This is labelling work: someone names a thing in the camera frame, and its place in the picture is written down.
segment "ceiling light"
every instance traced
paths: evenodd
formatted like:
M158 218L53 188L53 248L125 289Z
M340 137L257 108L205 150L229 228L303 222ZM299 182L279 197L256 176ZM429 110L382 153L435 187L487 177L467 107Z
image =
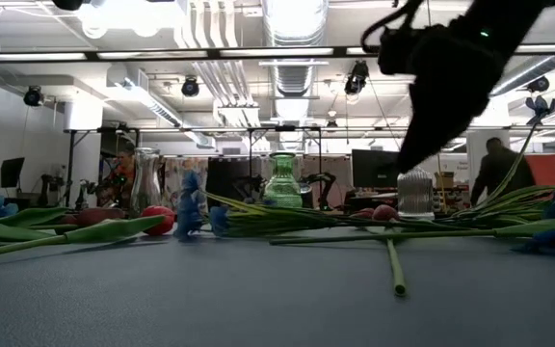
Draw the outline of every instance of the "ceiling light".
M84 61L84 53L4 53L0 62Z
M333 48L328 47L289 47L289 48L252 48L225 49L220 55L225 58L237 57L298 57L298 56L330 56Z
M271 61L258 62L260 67L317 67L327 66L329 62L319 61Z
M188 130L193 131L193 132L247 132L248 128L244 128L244 127L233 127L233 128L228 128L228 127L223 127L223 128L209 128L209 127L200 127L200 128L189 128Z
M555 54L555 44L522 44L515 53L521 54Z
M361 47L348 47L346 48L346 55L367 55L367 53L363 52Z
M187 59L187 58L206 58L207 52L204 50L176 50L160 52L104 52L97 53L102 60L150 60L150 59Z
M34 6L36 3L33 0L28 1L0 1L0 7L3 6Z

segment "computer monitor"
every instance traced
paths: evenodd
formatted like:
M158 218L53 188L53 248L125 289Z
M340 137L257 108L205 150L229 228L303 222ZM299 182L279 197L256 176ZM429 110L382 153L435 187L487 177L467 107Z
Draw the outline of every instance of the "computer monitor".
M4 160L0 168L0 188L16 188L25 158Z
M357 188L395 188L398 152L353 149L353 185Z

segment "clear glass vase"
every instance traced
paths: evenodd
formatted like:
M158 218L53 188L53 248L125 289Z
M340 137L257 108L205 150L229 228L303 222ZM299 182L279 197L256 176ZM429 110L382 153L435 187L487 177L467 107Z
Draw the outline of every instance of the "clear glass vase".
M147 207L160 205L162 201L158 180L160 149L136 148L134 162L136 174L130 198L130 218L140 217Z
M270 155L274 172L265 187L264 200L279 207L301 207L301 188L293 176L294 153L273 153Z

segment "person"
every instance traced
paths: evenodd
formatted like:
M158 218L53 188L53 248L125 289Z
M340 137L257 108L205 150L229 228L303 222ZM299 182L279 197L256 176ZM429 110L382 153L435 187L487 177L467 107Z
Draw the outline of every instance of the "person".
M486 149L488 150L488 155L481 159L481 170L472 187L470 202L473 206L477 204L484 189L488 190L489 195L500 185L500 182L509 173L511 166L519 155L504 147L502 141L495 137L486 142ZM513 178L501 195L533 185L535 185L535 178L532 175L528 162L522 158Z
M126 143L117 153L117 165L99 190L100 206L118 202L120 208L129 208L132 187L134 186L134 145Z

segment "glass vase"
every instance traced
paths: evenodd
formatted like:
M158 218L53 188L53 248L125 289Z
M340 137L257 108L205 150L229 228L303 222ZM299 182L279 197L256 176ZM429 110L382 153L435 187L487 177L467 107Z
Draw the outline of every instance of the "glass vase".
M279 207L302 206L301 188L293 176L294 153L273 153L270 155L274 171L265 187L264 200Z
M136 174L130 198L130 218L138 218L149 206L160 205L160 149L136 148L134 157Z
M432 220L434 218L434 186L432 176L414 168L397 177L397 211L400 217Z

